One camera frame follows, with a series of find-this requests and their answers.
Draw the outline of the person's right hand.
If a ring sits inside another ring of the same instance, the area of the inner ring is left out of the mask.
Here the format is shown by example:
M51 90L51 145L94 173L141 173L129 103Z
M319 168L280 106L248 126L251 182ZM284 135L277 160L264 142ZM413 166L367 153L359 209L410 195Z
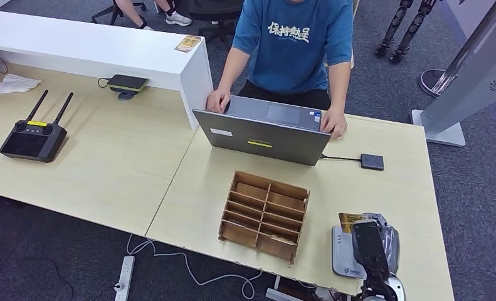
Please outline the person's right hand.
M223 113L231 99L229 88L217 88L212 91L206 100L206 110L210 112Z

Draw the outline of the person's left hand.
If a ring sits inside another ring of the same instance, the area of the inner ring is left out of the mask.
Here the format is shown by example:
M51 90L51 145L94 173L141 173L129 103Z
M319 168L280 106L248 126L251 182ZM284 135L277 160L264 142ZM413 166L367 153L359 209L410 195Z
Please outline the person's left hand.
M341 108L331 106L322 116L320 131L330 134L331 139L342 137L347 130L347 120Z

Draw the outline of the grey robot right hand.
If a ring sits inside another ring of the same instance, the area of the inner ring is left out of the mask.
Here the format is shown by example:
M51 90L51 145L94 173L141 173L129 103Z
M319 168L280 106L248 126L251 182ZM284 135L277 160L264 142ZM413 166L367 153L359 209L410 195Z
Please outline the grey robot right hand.
M397 274L399 269L400 239L397 229L389 224L380 213L361 213L362 219L373 219L379 228L383 250L390 273Z

